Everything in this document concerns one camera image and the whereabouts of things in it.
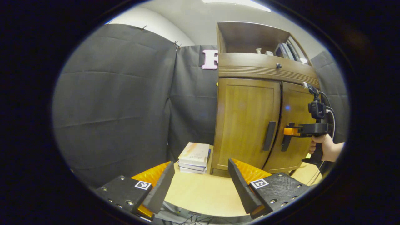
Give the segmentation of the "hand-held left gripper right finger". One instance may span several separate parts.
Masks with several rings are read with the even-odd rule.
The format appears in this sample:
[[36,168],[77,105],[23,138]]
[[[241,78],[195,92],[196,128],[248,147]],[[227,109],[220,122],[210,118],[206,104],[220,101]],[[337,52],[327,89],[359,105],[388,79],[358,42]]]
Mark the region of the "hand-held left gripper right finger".
[[285,173],[270,174],[234,158],[228,160],[228,172],[252,219],[284,208],[310,188]]

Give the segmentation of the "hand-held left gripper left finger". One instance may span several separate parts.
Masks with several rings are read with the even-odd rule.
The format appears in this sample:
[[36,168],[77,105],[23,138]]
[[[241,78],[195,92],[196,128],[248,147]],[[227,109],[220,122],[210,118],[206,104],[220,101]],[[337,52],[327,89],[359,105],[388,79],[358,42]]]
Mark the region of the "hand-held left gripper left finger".
[[174,174],[174,163],[169,161],[132,177],[119,175],[95,193],[115,208],[152,221],[161,210]]

